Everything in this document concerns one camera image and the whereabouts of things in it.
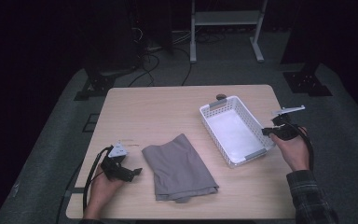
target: hand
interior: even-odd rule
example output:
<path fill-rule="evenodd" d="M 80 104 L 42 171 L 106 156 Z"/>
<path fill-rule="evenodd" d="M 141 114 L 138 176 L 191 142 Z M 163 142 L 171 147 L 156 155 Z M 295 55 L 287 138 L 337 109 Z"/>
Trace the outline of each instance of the hand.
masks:
<path fill-rule="evenodd" d="M 100 219 L 103 207 L 107 205 L 115 195 L 116 191 L 124 184 L 119 179 L 109 180 L 103 173 L 101 164 L 95 171 L 94 179 L 91 182 L 89 203 L 84 211 L 84 219 Z"/>
<path fill-rule="evenodd" d="M 282 152 L 284 160 L 290 166 L 292 171 L 310 169 L 310 154 L 307 145 L 301 136 L 297 136 L 288 141 L 283 141 L 273 133 L 270 134 L 269 137 L 277 144 Z"/>

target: cloth fold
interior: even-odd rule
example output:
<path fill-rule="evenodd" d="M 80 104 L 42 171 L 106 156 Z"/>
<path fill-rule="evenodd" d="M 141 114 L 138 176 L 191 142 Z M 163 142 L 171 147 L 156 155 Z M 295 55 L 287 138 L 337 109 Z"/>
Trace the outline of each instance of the cloth fold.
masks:
<path fill-rule="evenodd" d="M 156 201 L 186 203 L 193 196 L 217 193 L 219 186 L 184 134 L 142 153 L 154 172 Z"/>

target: person's right hand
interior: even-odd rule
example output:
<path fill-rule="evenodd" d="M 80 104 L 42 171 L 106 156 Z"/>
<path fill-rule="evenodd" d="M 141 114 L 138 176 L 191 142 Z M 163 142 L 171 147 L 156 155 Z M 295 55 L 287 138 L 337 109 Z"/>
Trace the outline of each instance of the person's right hand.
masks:
<path fill-rule="evenodd" d="M 301 136 L 297 136 L 288 141 L 283 141 L 273 133 L 270 134 L 269 137 L 277 144 L 282 152 L 284 160 L 290 166 L 292 171 L 310 169 L 310 154 L 307 145 Z"/>

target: dark sleeve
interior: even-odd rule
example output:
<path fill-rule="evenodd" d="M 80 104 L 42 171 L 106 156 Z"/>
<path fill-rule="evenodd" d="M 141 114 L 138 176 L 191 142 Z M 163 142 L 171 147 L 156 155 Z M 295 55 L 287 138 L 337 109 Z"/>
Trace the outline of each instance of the dark sleeve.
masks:
<path fill-rule="evenodd" d="M 295 171 L 286 177 L 296 208 L 296 223 L 338 223 L 311 171 Z"/>
<path fill-rule="evenodd" d="M 79 224 L 103 224 L 103 222 L 93 219 L 81 219 Z"/>

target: basket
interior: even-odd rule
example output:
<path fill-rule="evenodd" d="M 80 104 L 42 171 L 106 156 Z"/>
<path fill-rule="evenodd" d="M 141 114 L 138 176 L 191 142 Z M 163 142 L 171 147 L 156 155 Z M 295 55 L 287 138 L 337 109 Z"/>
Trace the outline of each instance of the basket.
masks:
<path fill-rule="evenodd" d="M 262 125 L 237 96 L 200 108 L 202 123 L 230 168 L 267 153 L 275 146 L 262 134 Z"/>

